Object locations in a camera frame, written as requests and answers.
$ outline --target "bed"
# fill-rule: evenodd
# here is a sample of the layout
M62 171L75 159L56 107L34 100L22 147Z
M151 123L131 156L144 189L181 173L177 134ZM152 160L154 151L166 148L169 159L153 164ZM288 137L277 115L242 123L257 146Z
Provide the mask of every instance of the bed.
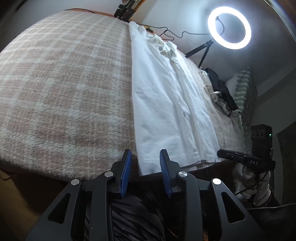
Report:
M183 59L219 147L244 151L240 128L203 90L209 78ZM129 148L132 173L150 174L137 168L132 72L129 25L119 19L68 10L22 32L0 53L0 167L89 180Z

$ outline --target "floor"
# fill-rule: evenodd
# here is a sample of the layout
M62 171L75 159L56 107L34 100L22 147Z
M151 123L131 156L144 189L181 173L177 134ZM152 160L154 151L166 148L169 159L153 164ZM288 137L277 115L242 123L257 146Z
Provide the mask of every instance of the floor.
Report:
M16 174L10 178L1 170L0 176L0 216L17 239L23 241L67 183L35 174Z
M18 241L15 235L11 232L3 218L0 216L0 233L3 240Z

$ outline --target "black camera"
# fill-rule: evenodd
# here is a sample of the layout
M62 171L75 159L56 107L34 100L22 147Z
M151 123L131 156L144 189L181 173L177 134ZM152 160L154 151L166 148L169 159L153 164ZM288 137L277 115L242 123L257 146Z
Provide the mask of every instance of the black camera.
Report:
M263 160L272 159L272 128L267 125L251 126L252 154Z
M220 149L218 157L230 159L259 172L274 170L275 161L272 160L272 128L267 125L251 126L252 155L242 152Z

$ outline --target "silver rivet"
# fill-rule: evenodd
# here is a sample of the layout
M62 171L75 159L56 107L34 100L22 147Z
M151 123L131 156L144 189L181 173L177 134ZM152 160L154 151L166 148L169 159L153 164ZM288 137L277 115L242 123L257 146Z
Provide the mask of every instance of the silver rivet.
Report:
M73 179L73 180L71 181L71 184L72 184L73 186L75 186L75 185L79 184L79 180L78 180L78 179Z
M187 174L187 172L185 172L185 171L180 171L179 172L179 176L180 177L186 177L188 174Z
M220 185L221 184L221 180L219 178L214 178L213 179L213 183L216 185Z
M113 176L113 172L111 171L105 172L105 177L111 177L111 176Z

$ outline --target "pillow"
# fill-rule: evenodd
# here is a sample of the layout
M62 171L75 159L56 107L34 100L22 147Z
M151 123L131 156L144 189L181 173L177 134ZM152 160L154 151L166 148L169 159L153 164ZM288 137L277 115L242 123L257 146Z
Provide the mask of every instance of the pillow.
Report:
M252 81L251 67L247 66L235 74L226 82L226 86L238 107L235 112L242 116L242 125L249 125L257 97L257 88Z
M229 94L234 99L235 88L237 86L237 74L234 75L230 80L228 80L225 84L229 91Z

